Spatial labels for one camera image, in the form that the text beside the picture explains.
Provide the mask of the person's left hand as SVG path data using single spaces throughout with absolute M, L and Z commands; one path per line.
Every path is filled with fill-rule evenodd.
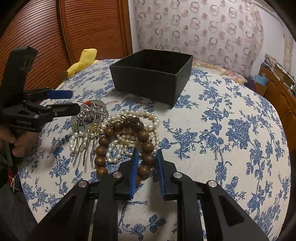
M 1 126 L 1 151 L 3 150 L 4 141 L 6 141 L 14 145 L 12 154 L 15 157 L 23 157 L 36 144 L 38 135 L 38 133 L 25 132 L 16 138 L 8 128 Z

